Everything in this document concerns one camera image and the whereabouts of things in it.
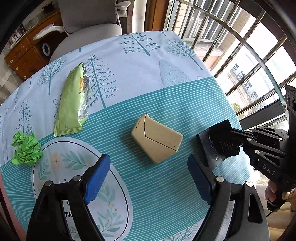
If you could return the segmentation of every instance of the cable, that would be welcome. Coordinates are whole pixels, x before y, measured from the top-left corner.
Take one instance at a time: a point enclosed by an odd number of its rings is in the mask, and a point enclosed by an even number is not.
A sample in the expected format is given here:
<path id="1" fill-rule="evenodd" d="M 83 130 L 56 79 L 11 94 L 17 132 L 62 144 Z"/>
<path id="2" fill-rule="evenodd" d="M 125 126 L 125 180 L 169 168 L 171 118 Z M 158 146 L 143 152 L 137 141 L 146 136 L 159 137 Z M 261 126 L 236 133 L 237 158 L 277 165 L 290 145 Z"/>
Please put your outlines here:
<path id="1" fill-rule="evenodd" d="M 268 217 L 268 216 L 269 216 L 270 214 L 272 214 L 272 213 L 273 213 L 273 211 L 271 211 L 269 214 L 267 214 L 266 217 Z"/>

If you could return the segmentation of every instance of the building window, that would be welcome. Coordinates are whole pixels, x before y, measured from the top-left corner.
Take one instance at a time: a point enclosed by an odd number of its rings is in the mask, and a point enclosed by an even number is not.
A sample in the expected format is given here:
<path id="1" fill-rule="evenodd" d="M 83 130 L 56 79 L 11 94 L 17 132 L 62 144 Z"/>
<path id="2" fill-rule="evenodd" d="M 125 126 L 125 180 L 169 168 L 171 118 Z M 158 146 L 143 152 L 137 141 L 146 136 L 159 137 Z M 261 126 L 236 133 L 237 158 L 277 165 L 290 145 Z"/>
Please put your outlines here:
<path id="1" fill-rule="evenodd" d="M 239 68 L 238 64 L 235 64 L 235 65 L 232 67 L 233 71 L 236 71 L 238 68 Z"/>
<path id="2" fill-rule="evenodd" d="M 252 87 L 250 81 L 248 81 L 248 80 L 244 83 L 244 86 L 246 87 L 247 90 Z"/>
<path id="3" fill-rule="evenodd" d="M 252 100 L 257 99 L 258 95 L 257 95 L 256 91 L 253 91 L 252 93 L 250 93 L 250 97 L 251 97 Z"/>
<path id="4" fill-rule="evenodd" d="M 245 76 L 245 74 L 243 71 L 241 71 L 237 74 L 237 77 L 239 78 L 239 80 L 241 80 L 244 76 Z"/>

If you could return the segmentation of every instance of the crumpled green paper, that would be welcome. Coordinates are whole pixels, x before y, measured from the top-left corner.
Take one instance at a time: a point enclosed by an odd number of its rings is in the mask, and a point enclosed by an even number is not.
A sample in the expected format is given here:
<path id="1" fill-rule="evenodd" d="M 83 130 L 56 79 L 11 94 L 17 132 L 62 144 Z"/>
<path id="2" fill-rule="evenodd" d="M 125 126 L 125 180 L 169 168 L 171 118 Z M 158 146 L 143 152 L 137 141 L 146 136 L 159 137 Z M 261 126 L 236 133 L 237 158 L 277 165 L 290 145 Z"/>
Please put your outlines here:
<path id="1" fill-rule="evenodd" d="M 37 141 L 35 133 L 26 135 L 21 132 L 15 133 L 13 136 L 12 146 L 17 146 L 15 154 L 11 160 L 14 165 L 27 164 L 33 166 L 43 155 L 40 151 L 41 144 Z"/>

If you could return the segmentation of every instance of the beige box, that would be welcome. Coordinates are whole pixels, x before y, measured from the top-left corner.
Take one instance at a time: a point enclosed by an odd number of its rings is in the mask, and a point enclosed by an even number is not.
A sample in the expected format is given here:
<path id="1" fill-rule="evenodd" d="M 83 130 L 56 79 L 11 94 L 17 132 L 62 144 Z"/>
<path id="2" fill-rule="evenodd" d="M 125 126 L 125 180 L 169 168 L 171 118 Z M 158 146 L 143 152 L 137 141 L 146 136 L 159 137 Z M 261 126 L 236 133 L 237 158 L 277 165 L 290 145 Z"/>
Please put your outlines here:
<path id="1" fill-rule="evenodd" d="M 183 139 L 182 134 L 151 119 L 147 113 L 138 119 L 131 136 L 154 163 L 177 153 Z"/>

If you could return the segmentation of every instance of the white curtain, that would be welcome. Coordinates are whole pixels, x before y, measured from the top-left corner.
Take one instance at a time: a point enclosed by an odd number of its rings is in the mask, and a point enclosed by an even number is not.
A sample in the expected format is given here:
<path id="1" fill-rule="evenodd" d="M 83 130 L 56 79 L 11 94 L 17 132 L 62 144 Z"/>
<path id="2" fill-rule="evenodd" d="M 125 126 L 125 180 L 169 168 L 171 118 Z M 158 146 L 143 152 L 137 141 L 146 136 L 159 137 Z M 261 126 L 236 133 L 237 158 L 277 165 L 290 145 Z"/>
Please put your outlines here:
<path id="1" fill-rule="evenodd" d="M 0 54 L 0 104 L 2 104 L 10 94 L 12 94 L 22 83 L 22 79 L 14 73 L 5 62 L 4 58 L 10 51 L 10 44 L 7 43 Z"/>

